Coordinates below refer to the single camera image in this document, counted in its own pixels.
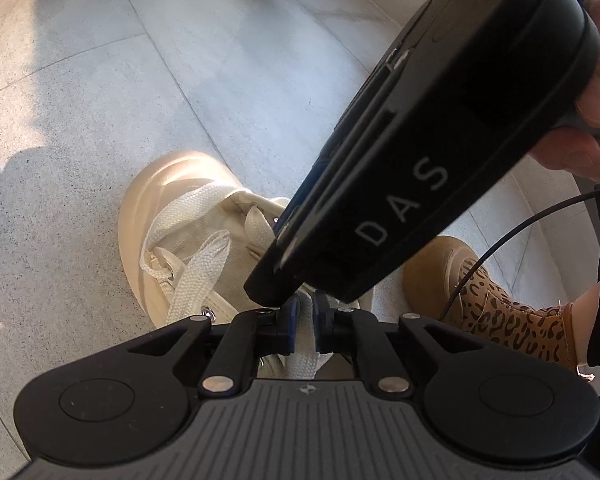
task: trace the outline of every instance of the shoe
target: shoe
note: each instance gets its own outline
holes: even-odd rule
[[[259,308],[243,285],[274,240],[288,199],[245,189],[222,163],[199,152],[164,155],[126,190],[118,244],[126,278],[152,323],[203,314],[229,323]],[[264,376],[312,379],[329,358],[315,351],[311,290],[298,291],[296,353],[264,359]],[[370,297],[365,298],[370,310]]]
[[[478,261],[463,241],[438,236],[404,264],[410,307],[438,319],[460,280]],[[571,303],[533,309],[513,301],[484,267],[463,287],[443,320],[476,336],[577,371]]]

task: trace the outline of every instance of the black cable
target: black cable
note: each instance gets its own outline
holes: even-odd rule
[[[507,234],[505,234],[500,240],[498,240],[496,243],[494,243],[489,248],[489,250],[487,252],[485,252],[480,257],[480,259],[478,259],[478,261],[469,270],[469,272],[465,275],[465,277],[462,280],[460,280],[460,283],[458,283],[458,286],[456,286],[456,290],[454,290],[453,294],[451,295],[451,297],[449,297],[449,300],[446,302],[446,305],[445,305],[444,309],[442,310],[442,314],[440,314],[440,318],[438,318],[438,320],[439,321],[445,320],[446,315],[449,313],[449,309],[451,309],[451,305],[453,305],[453,302],[456,300],[456,298],[458,297],[458,295],[460,294],[460,292],[462,291],[464,286],[467,284],[467,282],[474,275],[475,271],[480,269],[482,264],[495,251],[497,251],[499,248],[501,248],[505,243],[507,243],[509,240],[511,240],[520,231],[526,229],[531,224],[536,223],[538,220],[541,220],[545,216],[549,216],[551,213],[555,213],[556,211],[560,211],[560,209],[564,209],[565,207],[568,207],[570,205],[577,204],[578,202],[584,202],[585,200],[589,200],[590,198],[595,198],[599,195],[600,195],[600,189],[595,189],[593,191],[590,191],[590,192],[582,194],[582,195],[572,196],[571,198],[568,198],[567,200],[563,200],[562,202],[552,205],[551,207],[548,207],[547,209],[542,210],[538,214],[535,214],[535,215],[531,216],[530,218],[527,218],[524,222],[522,222],[521,224],[514,227],[511,231],[509,231]]]

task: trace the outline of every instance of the human hand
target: human hand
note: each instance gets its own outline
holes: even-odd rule
[[[600,0],[585,0],[585,8],[600,32]],[[589,126],[600,128],[600,60],[576,100],[576,110]],[[567,170],[600,182],[600,139],[577,128],[565,126],[550,131],[530,154],[549,170]]]

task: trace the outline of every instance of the ribbed surface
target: ribbed surface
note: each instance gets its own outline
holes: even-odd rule
[[[597,478],[577,462],[503,471],[456,456],[413,408],[370,396],[357,381],[255,381],[248,393],[206,402],[173,444],[133,464],[94,471],[36,461],[22,480]]]

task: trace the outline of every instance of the shoelace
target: shoelace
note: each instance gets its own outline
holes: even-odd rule
[[[244,204],[253,204],[244,223],[251,244],[265,250],[275,238],[262,210],[279,216],[284,209],[282,200],[268,200],[246,188],[224,182],[211,182],[168,204],[154,218],[140,254],[140,267],[144,272],[158,280],[172,278],[176,283],[166,318],[167,324],[200,314],[205,303],[209,303],[210,300],[213,302],[214,297],[219,298],[214,287],[226,264],[232,240],[229,231],[216,231],[204,241],[186,266],[174,254],[158,247],[158,244],[169,234],[202,218],[228,198]],[[154,251],[160,254],[170,269],[156,264],[156,258],[152,262],[151,256]],[[298,294],[301,308],[296,326],[296,352],[283,358],[284,365],[278,356],[264,359],[267,371],[273,377],[312,379],[316,370],[330,357],[330,354],[321,356],[315,351],[312,299],[308,290],[301,289]],[[232,306],[231,310],[231,317],[238,314],[238,310]]]

